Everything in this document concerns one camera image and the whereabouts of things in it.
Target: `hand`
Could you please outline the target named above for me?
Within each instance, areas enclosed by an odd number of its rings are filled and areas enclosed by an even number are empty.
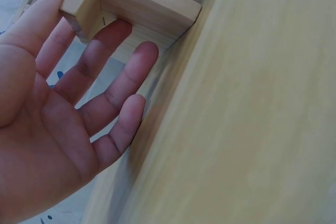
[[[145,99],[135,93],[158,56],[141,44],[106,91],[79,109],[115,49],[130,35],[117,20],[99,32],[78,63],[51,89],[46,78],[74,33],[58,12],[62,0],[39,0],[0,36],[0,223],[30,218],[90,182],[130,145]],[[108,135],[90,137],[114,118]]]

